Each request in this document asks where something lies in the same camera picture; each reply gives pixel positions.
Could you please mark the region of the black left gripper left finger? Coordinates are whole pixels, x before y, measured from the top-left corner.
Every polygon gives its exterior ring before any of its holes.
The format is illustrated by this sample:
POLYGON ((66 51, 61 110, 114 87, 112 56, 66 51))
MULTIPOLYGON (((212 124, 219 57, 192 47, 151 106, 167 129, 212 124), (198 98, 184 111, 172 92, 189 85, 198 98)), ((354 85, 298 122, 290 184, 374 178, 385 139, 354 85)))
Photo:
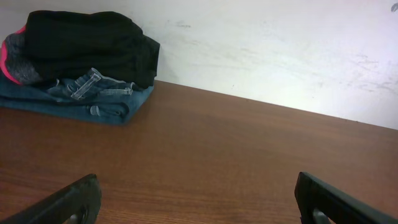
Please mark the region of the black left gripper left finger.
POLYGON ((101 188, 95 174, 88 174, 43 200, 1 221, 1 224, 94 224, 101 208, 101 188))

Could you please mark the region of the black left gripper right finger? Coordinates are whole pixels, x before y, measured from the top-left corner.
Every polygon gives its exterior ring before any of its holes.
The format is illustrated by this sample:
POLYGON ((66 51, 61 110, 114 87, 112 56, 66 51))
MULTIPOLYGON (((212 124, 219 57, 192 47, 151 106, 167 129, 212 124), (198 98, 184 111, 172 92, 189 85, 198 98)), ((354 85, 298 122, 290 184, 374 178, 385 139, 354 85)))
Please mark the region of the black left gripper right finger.
POLYGON ((302 224, 397 224, 397 219, 316 178, 298 174, 294 190, 302 224))

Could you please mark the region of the folded blue jeans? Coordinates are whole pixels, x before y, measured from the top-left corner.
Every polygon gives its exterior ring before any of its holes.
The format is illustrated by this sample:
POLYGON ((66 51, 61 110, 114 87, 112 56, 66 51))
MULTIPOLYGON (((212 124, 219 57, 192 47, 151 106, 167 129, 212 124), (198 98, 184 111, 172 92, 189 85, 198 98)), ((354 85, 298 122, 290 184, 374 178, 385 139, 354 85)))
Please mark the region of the folded blue jeans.
POLYGON ((57 79, 38 86, 17 85, 1 77, 1 106, 82 121, 124 124, 153 91, 100 74, 94 68, 76 80, 57 79))

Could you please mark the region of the grey garment with pink trim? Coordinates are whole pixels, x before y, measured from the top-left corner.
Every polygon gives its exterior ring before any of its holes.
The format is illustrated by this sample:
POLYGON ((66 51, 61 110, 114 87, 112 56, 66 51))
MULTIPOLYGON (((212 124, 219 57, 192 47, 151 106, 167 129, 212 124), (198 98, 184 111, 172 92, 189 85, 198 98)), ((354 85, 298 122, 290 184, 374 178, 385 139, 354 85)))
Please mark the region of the grey garment with pink trim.
POLYGON ((44 80, 25 55, 25 26, 3 40, 1 71, 6 78, 18 85, 32 85, 44 80))

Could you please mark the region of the folded black garment on pile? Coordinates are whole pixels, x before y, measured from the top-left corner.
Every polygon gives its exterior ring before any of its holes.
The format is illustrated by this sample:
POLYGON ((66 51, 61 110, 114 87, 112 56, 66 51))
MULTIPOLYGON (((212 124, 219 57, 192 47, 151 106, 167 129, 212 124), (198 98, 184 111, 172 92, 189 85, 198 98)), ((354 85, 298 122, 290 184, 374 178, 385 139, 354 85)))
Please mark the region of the folded black garment on pile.
POLYGON ((112 11, 34 11, 25 25, 25 55, 43 80, 78 78, 95 68, 141 88, 154 84, 160 44, 112 11))

